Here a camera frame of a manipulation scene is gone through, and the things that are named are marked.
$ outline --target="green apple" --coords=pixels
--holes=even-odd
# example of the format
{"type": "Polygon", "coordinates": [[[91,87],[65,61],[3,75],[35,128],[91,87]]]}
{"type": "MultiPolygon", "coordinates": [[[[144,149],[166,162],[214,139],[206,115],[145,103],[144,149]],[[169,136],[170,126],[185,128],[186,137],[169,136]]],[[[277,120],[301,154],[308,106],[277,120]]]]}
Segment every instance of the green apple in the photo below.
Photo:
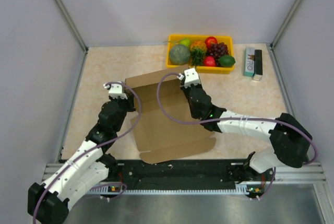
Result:
{"type": "Polygon", "coordinates": [[[185,45],[186,47],[190,48],[190,45],[192,44],[192,41],[188,38],[185,38],[179,42],[181,45],[185,45]]]}

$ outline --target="yellow bin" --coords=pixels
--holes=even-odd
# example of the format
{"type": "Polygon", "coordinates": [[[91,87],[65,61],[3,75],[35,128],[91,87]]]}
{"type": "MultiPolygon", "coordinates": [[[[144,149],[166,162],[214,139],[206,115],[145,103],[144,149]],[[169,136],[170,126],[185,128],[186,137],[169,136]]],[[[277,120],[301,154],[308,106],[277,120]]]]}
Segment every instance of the yellow bin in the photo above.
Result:
{"type": "MultiPolygon", "coordinates": [[[[171,34],[169,35],[168,41],[178,41],[184,38],[188,38],[191,41],[202,40],[205,41],[208,37],[214,35],[191,35],[191,34],[171,34]]],[[[229,54],[234,56],[233,53],[233,43],[232,38],[230,36],[214,36],[218,43],[223,42],[228,46],[229,54]]],[[[173,65],[169,60],[169,51],[174,46],[174,43],[168,42],[168,50],[166,56],[166,67],[173,68],[177,67],[177,65],[173,65]]],[[[199,73],[210,73],[210,74],[229,74],[234,70],[234,65],[232,67],[211,67],[211,66],[197,66],[196,70],[199,73]]]]}

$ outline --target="cardboard box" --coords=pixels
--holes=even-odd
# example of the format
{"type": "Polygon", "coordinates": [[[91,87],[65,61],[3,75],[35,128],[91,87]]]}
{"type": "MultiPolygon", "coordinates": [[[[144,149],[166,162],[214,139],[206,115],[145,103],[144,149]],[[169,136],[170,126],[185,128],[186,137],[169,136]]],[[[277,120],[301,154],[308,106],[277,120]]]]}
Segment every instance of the cardboard box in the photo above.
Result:
{"type": "MultiPolygon", "coordinates": [[[[188,69],[180,66],[125,80],[134,89],[142,103],[142,116],[133,130],[140,158],[146,163],[158,163],[210,151],[216,144],[213,132],[201,125],[183,125],[166,117],[157,102],[157,86],[162,76],[182,73],[188,69]]],[[[160,91],[161,103],[168,114],[181,121],[197,121],[190,115],[189,104],[180,89],[176,76],[169,76],[160,91]]]]}

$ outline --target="wooden tabletop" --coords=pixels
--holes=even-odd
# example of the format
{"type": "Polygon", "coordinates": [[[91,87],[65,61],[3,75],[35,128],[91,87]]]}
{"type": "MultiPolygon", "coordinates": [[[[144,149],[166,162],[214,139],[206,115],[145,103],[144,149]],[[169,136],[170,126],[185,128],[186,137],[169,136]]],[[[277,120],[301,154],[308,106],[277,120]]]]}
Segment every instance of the wooden tabletop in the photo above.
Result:
{"type": "MultiPolygon", "coordinates": [[[[108,81],[124,81],[127,77],[165,69],[166,45],[116,46],[90,48],[79,85],[62,159],[70,158],[91,128],[96,124],[102,104],[108,101],[103,84],[108,81]]],[[[206,93],[212,103],[228,110],[252,116],[279,117],[285,106],[265,44],[234,44],[235,70],[228,75],[200,74],[206,93]],[[247,46],[263,51],[261,81],[253,81],[242,75],[244,50],[247,46]]],[[[119,134],[130,128],[131,113],[124,121],[119,134]]],[[[246,158],[252,151],[259,151],[269,144],[263,140],[238,135],[219,134],[215,147],[191,159],[246,158]]],[[[109,149],[116,159],[139,159],[139,152],[132,133],[119,139],[109,149]]]]}

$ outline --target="tomato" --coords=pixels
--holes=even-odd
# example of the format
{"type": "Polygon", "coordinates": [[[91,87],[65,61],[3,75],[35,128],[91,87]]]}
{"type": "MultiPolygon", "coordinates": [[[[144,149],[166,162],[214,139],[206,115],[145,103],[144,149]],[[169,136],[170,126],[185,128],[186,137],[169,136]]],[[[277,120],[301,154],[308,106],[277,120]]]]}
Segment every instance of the tomato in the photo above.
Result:
{"type": "Polygon", "coordinates": [[[210,49],[211,44],[218,44],[218,41],[215,37],[210,36],[205,40],[205,45],[207,45],[207,49],[210,49]]]}
{"type": "Polygon", "coordinates": [[[214,60],[214,57],[206,56],[204,59],[204,65],[205,66],[216,66],[216,61],[214,60]]]}

